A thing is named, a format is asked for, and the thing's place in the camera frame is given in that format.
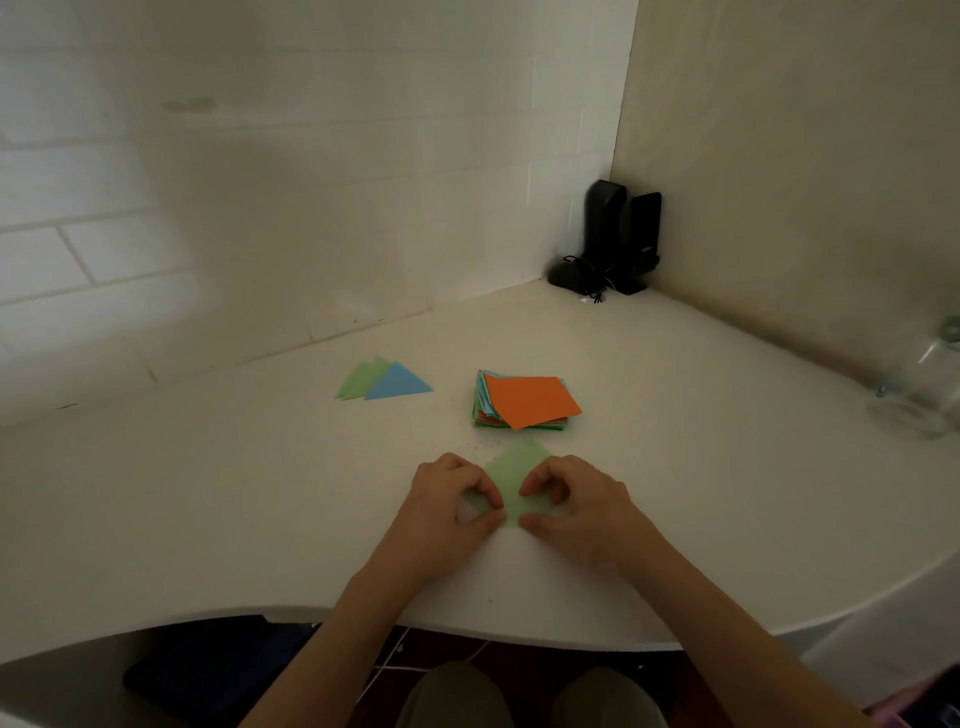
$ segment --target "white countertop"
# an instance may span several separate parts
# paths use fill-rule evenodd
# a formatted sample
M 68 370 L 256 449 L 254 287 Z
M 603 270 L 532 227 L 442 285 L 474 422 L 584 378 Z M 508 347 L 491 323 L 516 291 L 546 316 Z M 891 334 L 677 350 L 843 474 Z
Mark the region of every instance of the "white countertop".
M 335 400 L 375 354 L 436 392 Z M 584 414 L 532 436 L 624 480 L 773 631 L 856 608 L 960 543 L 954 438 L 885 435 L 862 387 L 657 293 L 581 303 L 538 281 L 0 431 L 0 662 L 184 619 L 321 619 L 418 463 L 453 450 L 483 464 L 531 436 L 471 426 L 481 368 L 562 376 Z M 672 642 L 621 584 L 506 528 L 402 621 Z

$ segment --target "stack of paper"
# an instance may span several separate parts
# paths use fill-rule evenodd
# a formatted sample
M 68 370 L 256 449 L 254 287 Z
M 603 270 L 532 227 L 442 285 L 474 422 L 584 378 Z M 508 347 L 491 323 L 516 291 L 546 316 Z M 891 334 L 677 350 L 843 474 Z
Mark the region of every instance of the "stack of paper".
M 582 412 L 556 376 L 506 376 L 477 372 L 473 423 L 483 427 L 564 429 Z
M 433 392 L 433 387 L 400 362 L 391 364 L 382 356 L 361 361 L 349 373 L 337 392 L 338 400 L 385 400 L 388 397 Z

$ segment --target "pants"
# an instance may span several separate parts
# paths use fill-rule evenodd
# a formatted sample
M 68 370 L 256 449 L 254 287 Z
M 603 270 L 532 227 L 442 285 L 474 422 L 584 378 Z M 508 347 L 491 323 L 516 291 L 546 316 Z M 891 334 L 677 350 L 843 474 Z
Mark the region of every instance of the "pants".
M 396 728 L 513 728 L 507 703 L 469 663 L 430 670 L 410 693 Z M 633 681 L 595 667 L 570 683 L 553 703 L 552 728 L 667 728 L 657 704 Z

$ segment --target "paper triangle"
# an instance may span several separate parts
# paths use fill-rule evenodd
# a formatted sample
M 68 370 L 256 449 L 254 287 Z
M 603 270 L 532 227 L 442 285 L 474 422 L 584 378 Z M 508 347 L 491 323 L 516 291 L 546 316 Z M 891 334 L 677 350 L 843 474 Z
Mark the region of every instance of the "paper triangle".
M 372 361 L 361 361 L 344 380 L 337 399 L 356 400 L 365 397 L 388 369 L 390 362 L 382 356 L 375 356 Z
M 403 397 L 433 392 L 433 387 L 415 375 L 400 362 L 395 361 L 390 369 L 373 386 L 365 400 L 385 400 L 388 397 Z

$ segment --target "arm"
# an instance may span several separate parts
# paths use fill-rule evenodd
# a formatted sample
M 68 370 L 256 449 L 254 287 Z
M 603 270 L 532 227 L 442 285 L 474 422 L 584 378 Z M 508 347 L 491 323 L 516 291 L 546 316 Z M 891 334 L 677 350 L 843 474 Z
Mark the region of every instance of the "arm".
M 457 498 L 467 488 L 485 494 L 494 510 L 460 525 Z M 452 453 L 420 465 L 370 560 L 241 728 L 346 725 L 400 613 L 428 582 L 459 569 L 504 519 L 503 497 L 476 465 Z
M 667 543 L 623 483 L 578 457 L 534 468 L 522 495 L 570 498 L 568 518 L 527 514 L 520 525 L 564 554 L 627 579 L 666 622 L 738 728 L 869 728 L 816 677 Z

